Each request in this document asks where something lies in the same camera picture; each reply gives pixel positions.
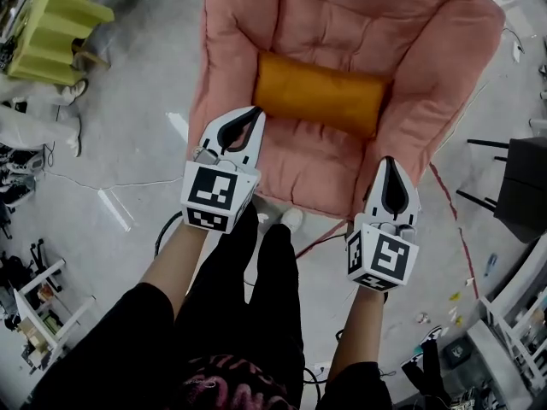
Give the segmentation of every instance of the gray floor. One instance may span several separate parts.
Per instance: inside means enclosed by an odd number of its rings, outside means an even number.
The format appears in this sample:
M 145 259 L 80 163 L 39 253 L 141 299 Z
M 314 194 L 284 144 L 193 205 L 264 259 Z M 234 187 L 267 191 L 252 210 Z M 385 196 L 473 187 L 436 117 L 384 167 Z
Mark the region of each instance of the gray floor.
M 36 196 L 12 216 L 14 239 L 0 239 L 9 254 L 28 262 L 30 243 L 44 238 L 50 259 L 56 255 L 67 261 L 63 278 L 71 288 L 65 295 L 68 307 L 77 306 L 84 296 L 97 298 L 74 341 L 138 281 L 150 264 L 158 232 L 179 211 L 186 144 L 169 117 L 179 114 L 187 120 L 199 63 L 203 0 L 98 1 L 115 10 L 116 22 L 101 26 L 91 43 L 112 68 L 93 68 L 90 89 L 77 102 L 83 122 L 82 156 L 74 159 L 62 143 L 56 145 L 55 164 L 49 170 L 70 179 L 41 177 Z M 507 141 L 531 136 L 528 120 L 544 118 L 538 67 L 546 60 L 542 36 L 547 34 L 547 5 L 542 0 L 496 2 L 506 10 L 508 26 L 521 37 L 526 54 L 515 63 L 515 39 L 504 32 L 496 56 L 477 84 L 476 97 L 453 137 L 434 157 L 457 208 L 457 222 L 431 170 L 420 183 L 419 260 L 409 285 L 394 291 L 385 306 L 380 365 L 385 372 L 396 371 L 385 378 L 393 401 L 414 394 L 399 365 L 433 325 L 450 328 L 442 346 L 478 318 L 473 288 L 465 285 L 470 271 L 458 228 L 467 241 L 481 295 L 498 284 L 524 250 L 491 214 L 455 195 L 462 187 L 496 198 L 503 176 L 503 164 L 493 160 L 502 151 L 468 146 L 467 138 Z M 155 181 L 173 182 L 111 188 Z M 115 205 L 122 207 L 128 230 L 105 207 L 98 189 L 108 189 L 109 199 L 119 201 Z M 307 214 L 303 229 L 293 238 L 295 249 L 336 223 Z M 214 241 L 209 239 L 207 250 Z M 486 278 L 492 253 L 499 259 Z M 316 247 L 298 265 L 305 353 L 313 367 L 332 359 L 334 334 L 344 326 L 356 287 L 345 279 L 341 239 Z M 252 280 L 255 274 L 251 263 L 246 278 Z M 460 300 L 450 301 L 456 292 L 461 293 Z M 453 307 L 462 316 L 461 327 L 450 323 Z M 422 312 L 428 313 L 431 323 L 416 322 Z M 28 367 L 19 356 L 19 336 L 2 326 L 0 342 L 0 395 L 16 407 L 39 374 L 28 377 Z M 308 386 L 302 408 L 314 404 L 315 389 Z

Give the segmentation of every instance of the red cable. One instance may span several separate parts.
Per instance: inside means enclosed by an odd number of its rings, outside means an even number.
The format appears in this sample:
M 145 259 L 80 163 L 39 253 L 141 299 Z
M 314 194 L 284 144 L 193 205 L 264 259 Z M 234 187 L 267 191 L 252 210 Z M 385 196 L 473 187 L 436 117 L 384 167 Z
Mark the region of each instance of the red cable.
M 444 191 L 444 194 L 446 195 L 446 199 L 448 200 L 448 203 L 450 205 L 450 209 L 452 210 L 452 215 L 454 216 L 454 220 L 458 221 L 458 212 L 456 211 L 456 208 L 454 208 L 454 204 L 452 202 L 452 197 L 450 196 L 450 193 L 448 189 L 446 188 L 446 185 L 444 185 L 443 180 L 441 179 L 440 175 L 438 174 L 438 169 L 435 167 L 435 165 L 430 162 L 429 167 L 431 168 L 431 171 L 433 172 L 433 176 L 435 176 L 435 179 L 437 180 L 438 184 L 440 185 L 441 189 Z M 473 262 L 471 261 L 471 255 L 469 254 L 469 248 L 468 244 L 466 243 L 465 239 L 463 238 L 463 230 L 460 226 L 458 226 L 458 231 L 460 233 L 460 238 L 462 239 L 462 245 L 463 245 L 463 251 L 465 253 L 465 256 L 468 260 L 468 267 L 469 271 L 471 273 L 471 278 L 473 278 L 473 289 L 475 290 L 475 298 L 479 299 L 479 289 L 477 288 L 477 280 L 475 278 L 475 270 L 473 269 Z
M 321 237 L 319 237 L 317 240 L 315 240 L 313 243 L 311 243 L 306 248 L 302 249 L 300 252 L 297 253 L 297 260 L 298 258 L 306 255 L 316 244 L 321 243 L 326 238 L 330 237 L 334 232 L 339 230 L 342 226 L 344 226 L 347 223 L 345 220 L 341 220 L 337 225 L 335 225 L 332 229 L 325 232 Z

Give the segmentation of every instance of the cylindrical pillow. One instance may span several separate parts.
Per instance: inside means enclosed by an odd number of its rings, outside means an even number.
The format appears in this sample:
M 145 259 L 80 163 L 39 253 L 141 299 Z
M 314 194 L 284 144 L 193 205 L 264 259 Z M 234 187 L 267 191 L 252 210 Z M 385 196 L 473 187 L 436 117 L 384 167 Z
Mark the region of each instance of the cylindrical pillow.
M 261 52 L 253 104 L 274 117 L 318 122 L 371 138 L 388 84 L 385 78 Z

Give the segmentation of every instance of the pink cushion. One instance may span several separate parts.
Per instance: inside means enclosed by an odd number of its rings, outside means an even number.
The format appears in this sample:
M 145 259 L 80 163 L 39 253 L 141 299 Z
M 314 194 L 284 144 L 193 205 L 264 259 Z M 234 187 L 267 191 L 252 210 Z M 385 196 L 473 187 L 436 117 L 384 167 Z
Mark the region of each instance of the pink cushion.
M 211 120 L 251 105 L 258 50 L 393 77 L 372 142 L 267 118 L 259 193 L 351 218 L 383 156 L 396 158 L 417 185 L 496 51 L 503 23 L 491 0 L 205 0 L 189 149 Z

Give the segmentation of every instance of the white cable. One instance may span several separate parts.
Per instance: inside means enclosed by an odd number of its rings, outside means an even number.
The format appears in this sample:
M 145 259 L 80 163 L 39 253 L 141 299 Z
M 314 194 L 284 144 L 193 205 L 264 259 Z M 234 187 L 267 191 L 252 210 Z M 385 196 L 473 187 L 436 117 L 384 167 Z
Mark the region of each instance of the white cable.
M 58 178 L 66 179 L 66 180 L 78 185 L 79 187 L 86 188 L 86 189 L 89 189 L 89 190 L 94 190 L 94 191 L 100 191 L 100 190 L 106 191 L 106 190 L 112 190 L 114 188 L 122 188 L 122 187 L 143 187 L 143 186 L 146 186 L 146 185 L 172 184 L 173 182 L 178 182 L 182 178 L 184 178 L 184 176 L 179 176 L 176 179 L 168 179 L 168 180 L 163 180 L 163 181 L 137 182 L 137 183 L 134 183 L 134 184 L 115 184 L 115 185 L 111 185 L 109 187 L 97 188 L 97 187 L 93 187 L 91 185 L 81 184 L 77 180 L 69 178 L 68 176 L 65 176 L 64 174 L 53 173 L 53 172 L 50 172 L 48 170 L 44 170 L 44 173 L 49 174 L 51 176 L 56 176 Z
M 424 396 L 429 396 L 430 398 L 437 398 L 439 401 L 441 401 L 443 403 L 443 405 L 448 408 L 448 410 L 450 410 L 450 407 L 448 407 L 444 401 L 442 400 L 442 398 L 440 396 L 435 396 L 435 395 L 424 395 Z
M 502 76 L 501 74 L 499 74 L 498 76 L 496 76 L 495 78 L 492 78 L 488 81 L 486 81 L 486 83 L 484 85 L 482 85 L 480 87 L 480 90 L 477 91 L 477 94 L 475 94 L 473 96 L 473 98 L 471 99 L 471 102 L 468 103 L 468 105 L 465 107 L 465 109 L 463 110 L 463 113 L 462 115 L 460 115 L 460 118 L 458 119 L 458 121 L 456 122 L 456 124 L 454 126 L 452 126 L 452 132 L 450 133 L 450 135 L 443 141 L 443 143 L 438 147 L 437 150 L 435 150 L 435 154 L 437 154 L 437 152 L 439 152 L 445 144 L 447 144 L 449 142 L 449 140 L 452 138 L 452 136 L 456 133 L 456 130 L 458 128 L 458 126 L 460 125 L 461 121 L 463 120 L 463 117 L 465 117 L 465 114 L 468 112 L 468 109 L 471 107 L 471 105 L 473 105 L 474 101 L 477 100 L 477 98 L 479 97 L 479 94 L 492 82 L 494 81 L 495 79 L 498 79 L 500 76 Z

